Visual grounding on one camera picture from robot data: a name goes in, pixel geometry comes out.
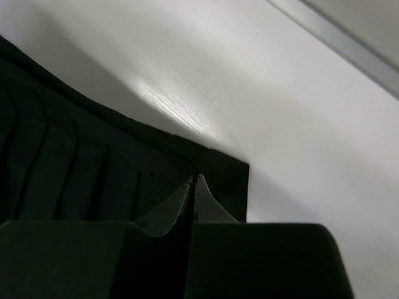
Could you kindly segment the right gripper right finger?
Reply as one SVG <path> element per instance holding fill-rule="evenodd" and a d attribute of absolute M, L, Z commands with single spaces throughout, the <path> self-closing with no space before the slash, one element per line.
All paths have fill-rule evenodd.
<path fill-rule="evenodd" d="M 339 248 L 320 224 L 237 221 L 195 187 L 191 298 L 353 298 Z"/>

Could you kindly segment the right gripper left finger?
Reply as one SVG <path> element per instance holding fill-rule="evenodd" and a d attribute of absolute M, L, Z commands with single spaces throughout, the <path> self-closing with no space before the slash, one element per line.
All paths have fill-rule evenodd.
<path fill-rule="evenodd" d="M 182 298 L 192 188 L 133 222 L 6 222 L 1 297 Z"/>

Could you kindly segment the black skirt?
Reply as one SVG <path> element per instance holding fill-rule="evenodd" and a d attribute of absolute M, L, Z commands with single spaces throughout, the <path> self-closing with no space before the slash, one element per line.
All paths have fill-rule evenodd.
<path fill-rule="evenodd" d="M 88 99 L 1 40 L 2 221 L 134 221 L 200 176 L 244 222 L 248 164 Z"/>

